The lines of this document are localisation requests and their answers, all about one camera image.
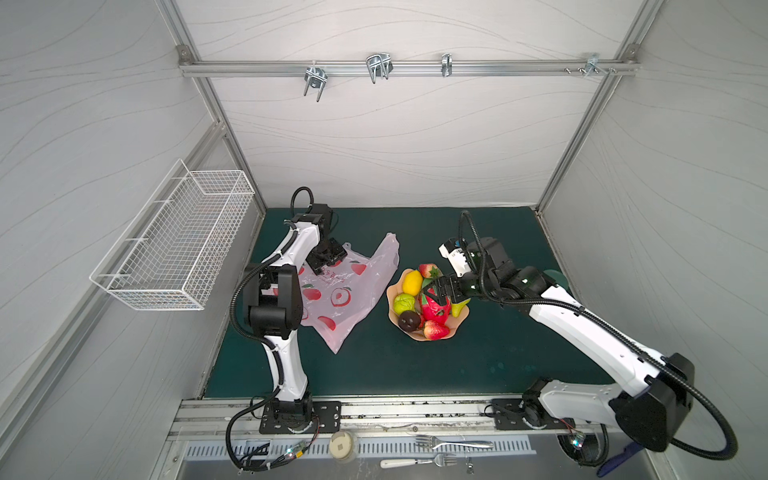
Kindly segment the yellow lemon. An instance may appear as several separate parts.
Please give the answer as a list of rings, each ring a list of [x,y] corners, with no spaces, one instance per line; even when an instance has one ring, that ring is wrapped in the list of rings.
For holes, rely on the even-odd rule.
[[[402,292],[417,297],[422,289],[423,277],[418,270],[412,270],[403,277]]]

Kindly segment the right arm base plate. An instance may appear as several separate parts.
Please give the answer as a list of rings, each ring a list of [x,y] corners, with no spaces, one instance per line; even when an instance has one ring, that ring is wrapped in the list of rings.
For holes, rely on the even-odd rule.
[[[572,422],[550,416],[540,405],[522,398],[495,398],[484,408],[483,415],[501,431],[575,429]]]

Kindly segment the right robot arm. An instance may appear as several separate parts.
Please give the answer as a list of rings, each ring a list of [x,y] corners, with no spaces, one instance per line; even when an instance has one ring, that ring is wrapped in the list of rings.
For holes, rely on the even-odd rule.
[[[469,211],[461,212],[459,235],[440,247],[453,268],[423,288],[439,305],[479,299],[513,307],[549,328],[598,365],[604,385],[573,384],[542,377],[521,397],[515,413],[533,430],[548,422],[582,420],[601,429],[619,428],[640,447],[663,452],[674,446],[696,457],[727,461],[738,452],[736,433],[716,405],[695,387],[695,367],[681,354],[665,356],[612,326],[535,267],[518,268],[504,247],[481,237]],[[725,444],[708,450],[676,434],[699,403],[720,428]]]

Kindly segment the pink strawberry plastic bag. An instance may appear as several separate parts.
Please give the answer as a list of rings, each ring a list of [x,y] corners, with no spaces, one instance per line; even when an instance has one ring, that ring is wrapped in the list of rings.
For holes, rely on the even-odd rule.
[[[301,324],[314,328],[333,353],[338,353],[353,328],[378,303],[399,266],[399,241],[384,236],[372,256],[342,245],[346,257],[315,274],[307,264],[298,281],[303,301]]]

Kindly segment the green pear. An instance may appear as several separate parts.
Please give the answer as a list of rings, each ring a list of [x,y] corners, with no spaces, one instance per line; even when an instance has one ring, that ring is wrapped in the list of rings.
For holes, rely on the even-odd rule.
[[[451,305],[451,316],[454,318],[459,318],[462,315],[462,312],[464,311],[465,307],[469,304],[470,300],[465,299],[463,301],[453,303]]]

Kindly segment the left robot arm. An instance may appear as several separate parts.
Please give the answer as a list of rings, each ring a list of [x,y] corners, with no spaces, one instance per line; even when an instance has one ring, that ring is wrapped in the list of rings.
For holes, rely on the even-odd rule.
[[[275,421],[304,426],[312,421],[313,407],[298,345],[304,315],[299,275],[304,267],[320,275],[347,252],[331,237],[333,209],[316,202],[309,187],[293,192],[289,208],[286,236],[269,256],[245,270],[230,301],[229,321],[266,351],[274,389],[266,406]]]

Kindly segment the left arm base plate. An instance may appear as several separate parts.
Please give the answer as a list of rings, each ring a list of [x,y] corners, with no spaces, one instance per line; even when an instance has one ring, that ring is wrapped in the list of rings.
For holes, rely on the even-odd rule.
[[[340,430],[341,403],[338,401],[279,401],[268,403],[260,414],[259,433],[301,435]]]

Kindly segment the green apple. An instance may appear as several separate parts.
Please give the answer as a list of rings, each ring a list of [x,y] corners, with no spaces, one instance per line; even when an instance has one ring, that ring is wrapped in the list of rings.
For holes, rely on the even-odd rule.
[[[415,306],[416,298],[407,293],[397,295],[392,301],[392,309],[396,316],[400,316],[406,311],[414,311]]]

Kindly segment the dark purple fruit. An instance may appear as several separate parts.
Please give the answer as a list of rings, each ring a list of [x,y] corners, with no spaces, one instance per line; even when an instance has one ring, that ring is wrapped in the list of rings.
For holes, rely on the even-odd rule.
[[[422,317],[421,315],[413,310],[406,310],[403,311],[399,317],[398,317],[398,327],[406,332],[406,333],[413,333],[416,331],[419,331],[422,329]]]

